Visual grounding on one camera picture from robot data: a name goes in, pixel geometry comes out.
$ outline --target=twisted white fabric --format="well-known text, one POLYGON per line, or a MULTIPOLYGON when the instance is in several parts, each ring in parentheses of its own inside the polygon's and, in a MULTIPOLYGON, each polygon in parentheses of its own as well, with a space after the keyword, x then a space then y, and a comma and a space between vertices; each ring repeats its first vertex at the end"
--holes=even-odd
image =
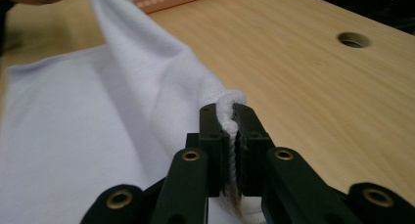
MULTIPOLYGON (((2 224, 79 223, 110 187, 162 179, 199 131, 199 108, 245 102, 129 0, 91 2, 107 45, 8 70, 2 224)), ((241 222, 216 202, 208 220, 241 222)))

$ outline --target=brass grommet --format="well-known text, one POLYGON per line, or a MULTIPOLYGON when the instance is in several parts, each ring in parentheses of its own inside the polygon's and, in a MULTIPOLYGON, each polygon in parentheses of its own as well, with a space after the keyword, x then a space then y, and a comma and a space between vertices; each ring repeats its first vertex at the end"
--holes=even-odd
POLYGON ((195 151, 189 151, 182 154, 182 158, 186 161, 195 161, 198 160, 200 157, 201 155, 195 151))
POLYGON ((287 150, 278 150, 277 152, 275 152, 275 156, 283 160, 290 160, 294 158, 294 155, 287 150))
POLYGON ((113 192, 107 199, 107 207, 110 209, 120 209, 132 201, 130 191, 123 189, 113 192))
POLYGON ((393 206, 393 199, 387 193, 373 188, 363 190, 363 196, 371 203, 382 207, 393 206))

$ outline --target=wooden table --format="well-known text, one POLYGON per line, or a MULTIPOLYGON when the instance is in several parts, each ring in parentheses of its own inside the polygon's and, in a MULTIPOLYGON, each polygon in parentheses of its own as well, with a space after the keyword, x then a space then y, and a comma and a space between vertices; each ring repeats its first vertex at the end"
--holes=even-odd
MULTIPOLYGON (((9 18, 3 67, 104 43, 87 0, 9 18)), ((151 18, 243 90, 273 141, 329 185, 373 182, 415 203, 415 36, 320 0, 200 0, 151 18), (342 44, 348 31, 370 45, 342 44)))

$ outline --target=white cloth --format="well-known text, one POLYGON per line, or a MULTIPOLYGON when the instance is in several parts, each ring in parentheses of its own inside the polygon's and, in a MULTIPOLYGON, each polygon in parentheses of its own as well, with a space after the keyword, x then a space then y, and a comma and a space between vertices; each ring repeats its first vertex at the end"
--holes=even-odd
MULTIPOLYGON (((79 223, 110 187, 162 179, 199 108, 245 102, 129 0, 91 2, 107 45, 8 69, 2 224, 79 223)), ((240 221, 210 202, 209 223, 240 221)))

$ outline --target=wooden tabletop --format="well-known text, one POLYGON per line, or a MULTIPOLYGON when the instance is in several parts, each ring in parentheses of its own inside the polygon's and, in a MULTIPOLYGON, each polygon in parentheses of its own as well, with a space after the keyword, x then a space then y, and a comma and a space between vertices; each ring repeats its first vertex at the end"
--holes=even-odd
MULTIPOLYGON (((415 36, 320 0, 200 0, 151 18, 329 185, 373 182, 415 204, 415 36)), ((8 29, 3 67, 104 43, 87 0, 19 5, 8 29)))

